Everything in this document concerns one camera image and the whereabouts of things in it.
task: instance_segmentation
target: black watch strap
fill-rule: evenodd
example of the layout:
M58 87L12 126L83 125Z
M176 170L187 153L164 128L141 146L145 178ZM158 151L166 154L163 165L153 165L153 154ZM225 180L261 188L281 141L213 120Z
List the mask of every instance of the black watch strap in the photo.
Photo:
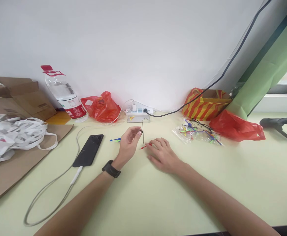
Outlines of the black watch strap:
M116 170L114 167L112 167L113 160L109 160L106 165L102 168L102 171L106 171L109 173L112 177L117 178L120 175L120 171Z

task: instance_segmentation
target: striped bag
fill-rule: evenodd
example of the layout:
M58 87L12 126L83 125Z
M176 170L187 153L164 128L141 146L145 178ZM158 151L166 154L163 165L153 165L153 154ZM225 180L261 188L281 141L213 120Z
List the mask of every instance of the striped bag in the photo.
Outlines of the striped bag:
M203 90L193 88L188 94L185 103L190 102ZM232 101L230 96L222 90L208 89L199 98L184 106L182 113L190 119L209 121L218 116Z

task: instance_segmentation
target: plastic water bottle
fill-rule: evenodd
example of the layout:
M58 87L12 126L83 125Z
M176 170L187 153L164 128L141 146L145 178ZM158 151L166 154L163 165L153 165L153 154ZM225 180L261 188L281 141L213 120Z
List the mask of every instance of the plastic water bottle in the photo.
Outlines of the plastic water bottle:
M45 73L45 83L60 105L75 122L84 122L88 115L80 99L66 82L66 75L54 71L50 65L41 66Z

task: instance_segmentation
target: white power strip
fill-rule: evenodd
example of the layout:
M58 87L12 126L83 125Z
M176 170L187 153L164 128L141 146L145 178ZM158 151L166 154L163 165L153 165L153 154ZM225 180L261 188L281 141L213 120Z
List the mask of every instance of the white power strip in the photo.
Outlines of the white power strip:
M138 102L132 102L126 109L126 115L128 116L149 116L147 113L143 112L144 109L148 110L148 113L153 114L153 109L147 107Z

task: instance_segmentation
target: desk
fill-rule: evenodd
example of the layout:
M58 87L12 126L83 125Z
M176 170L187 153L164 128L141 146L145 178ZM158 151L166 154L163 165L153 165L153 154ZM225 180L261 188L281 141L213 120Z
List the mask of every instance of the desk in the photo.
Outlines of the desk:
M182 143L172 129L181 124L181 114L154 118L144 123L145 141L156 137L169 140L172 149L185 162L221 189L236 198L272 226L287 225L287 139L265 130L267 140L236 143L222 138L225 147L202 141ZM249 120L287 117L287 113L252 113ZM70 133L28 175L0 199L0 235L33 235L43 224L23 225L24 214L35 194L70 166L77 153L75 138L86 121L75 124ZM118 153L120 137L136 123L85 128L79 136L84 145L91 134L104 139L90 167L85 167L66 203L78 194ZM177 178L158 171L138 150L122 174L114 181L86 226L83 235L190 235L223 231L212 212ZM62 199L76 173L70 169L38 199L29 222L47 215Z

